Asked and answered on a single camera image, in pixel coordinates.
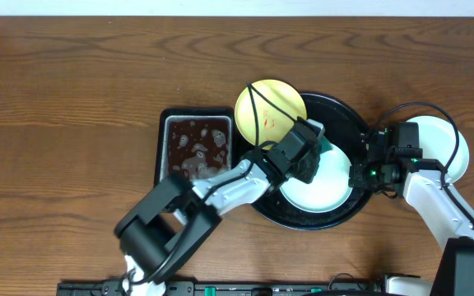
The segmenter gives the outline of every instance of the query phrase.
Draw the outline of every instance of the green sponge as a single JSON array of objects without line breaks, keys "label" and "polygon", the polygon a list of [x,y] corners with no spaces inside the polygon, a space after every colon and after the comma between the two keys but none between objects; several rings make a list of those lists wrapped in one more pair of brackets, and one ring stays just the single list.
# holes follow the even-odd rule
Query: green sponge
[{"label": "green sponge", "polygon": [[321,137],[319,144],[321,145],[321,154],[332,150],[332,143],[325,136]]}]

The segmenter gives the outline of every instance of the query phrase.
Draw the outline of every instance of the wood grain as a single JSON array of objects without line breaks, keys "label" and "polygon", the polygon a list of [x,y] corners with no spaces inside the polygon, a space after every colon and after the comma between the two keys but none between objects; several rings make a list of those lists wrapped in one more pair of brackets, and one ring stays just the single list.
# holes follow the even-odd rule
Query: wood grain
[{"label": "wood grain", "polygon": [[[112,229],[151,189],[160,112],[232,106],[262,78],[334,95],[369,123],[403,102],[443,106],[471,151],[457,188],[474,207],[474,19],[0,17],[0,295],[123,273]],[[418,113],[434,114],[395,118]],[[242,206],[179,273],[432,279],[440,256],[411,207],[375,196],[318,232]]]}]

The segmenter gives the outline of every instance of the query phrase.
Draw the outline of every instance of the black baking pan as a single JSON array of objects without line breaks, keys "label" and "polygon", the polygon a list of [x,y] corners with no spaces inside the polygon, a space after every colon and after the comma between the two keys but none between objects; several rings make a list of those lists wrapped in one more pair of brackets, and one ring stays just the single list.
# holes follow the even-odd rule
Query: black baking pan
[{"label": "black baking pan", "polygon": [[[338,99],[317,93],[301,93],[308,118],[325,126],[325,137],[339,147],[352,164],[366,158],[361,133],[369,127],[358,113]],[[253,149],[241,135],[235,136],[236,156]],[[372,192],[354,188],[347,200],[338,208],[324,213],[300,210],[288,202],[281,191],[261,197],[253,208],[269,220],[292,229],[327,229],[341,224],[360,211],[370,199]]]},{"label": "black baking pan", "polygon": [[[223,146],[219,147],[217,147],[217,145],[214,143],[211,143],[212,146],[209,146],[205,141],[201,142],[201,136],[197,135],[204,130],[204,123],[208,124],[209,121],[213,121],[214,118],[219,118],[221,120],[222,118],[224,118],[224,120],[222,121],[225,123],[227,121],[228,124],[227,135],[225,134],[225,131],[223,131],[223,134],[225,134],[224,144]],[[207,138],[215,138],[215,136],[211,134],[211,132],[215,131],[214,126],[212,126],[211,124],[213,123],[210,123],[210,126],[207,125],[207,134],[202,136],[204,140]],[[176,135],[172,135],[172,133],[174,132],[172,130],[173,128],[177,130]],[[204,146],[207,146],[204,147],[203,145],[201,145],[202,149],[199,150],[200,153],[203,152],[205,154],[205,161],[207,163],[209,163],[209,161],[213,163],[214,155],[210,155],[213,150],[221,150],[221,153],[225,152],[224,155],[221,157],[224,158],[224,160],[221,160],[221,162],[227,164],[227,169],[233,168],[233,166],[235,165],[235,130],[236,128],[234,120],[234,110],[232,108],[173,108],[164,110],[160,114],[158,146],[156,151],[155,163],[155,178],[153,181],[154,185],[156,185],[163,177],[170,173],[171,168],[169,167],[171,165],[168,164],[169,162],[178,161],[177,165],[173,166],[173,170],[176,170],[177,173],[184,174],[186,178],[191,177],[192,171],[180,165],[180,163],[182,162],[180,158],[193,157],[193,154],[195,153],[195,151],[191,147],[193,143],[202,143],[204,144]],[[183,134],[186,137],[189,136],[189,139],[186,141],[187,144],[184,146],[180,146],[180,144],[177,145],[177,142],[180,143],[180,137]]]}]

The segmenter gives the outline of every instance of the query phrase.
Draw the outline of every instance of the white plate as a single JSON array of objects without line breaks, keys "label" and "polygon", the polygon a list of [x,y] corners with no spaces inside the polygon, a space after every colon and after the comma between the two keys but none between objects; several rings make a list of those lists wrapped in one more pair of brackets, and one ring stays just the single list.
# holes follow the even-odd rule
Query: white plate
[{"label": "white plate", "polygon": [[[418,123],[420,148],[424,150],[424,158],[438,160],[446,165],[453,153],[455,144],[454,130],[451,123],[434,116],[418,116],[407,121]],[[460,132],[458,132],[458,136],[460,139],[458,152],[448,170],[448,175],[453,182],[459,180],[466,173],[469,165],[469,148],[466,139]]]},{"label": "white plate", "polygon": [[296,178],[281,186],[281,193],[295,207],[311,213],[334,210],[350,196],[349,168],[351,161],[332,144],[332,150],[320,155],[319,168],[311,184]]}]

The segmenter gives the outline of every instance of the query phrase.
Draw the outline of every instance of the round black tray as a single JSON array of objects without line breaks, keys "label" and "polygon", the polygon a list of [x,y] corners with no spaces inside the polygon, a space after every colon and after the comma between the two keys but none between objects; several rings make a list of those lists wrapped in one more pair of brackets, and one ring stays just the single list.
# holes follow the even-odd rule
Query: round black tray
[{"label": "round black tray", "polygon": [[[301,93],[308,118],[325,126],[325,137],[345,152],[352,164],[366,158],[361,133],[369,130],[367,123],[354,109],[331,96]],[[253,147],[241,136],[236,154],[239,157]],[[363,208],[371,192],[353,189],[348,199],[335,210],[309,213],[290,204],[280,191],[261,197],[253,208],[269,220],[292,229],[326,229],[350,219]]]}]

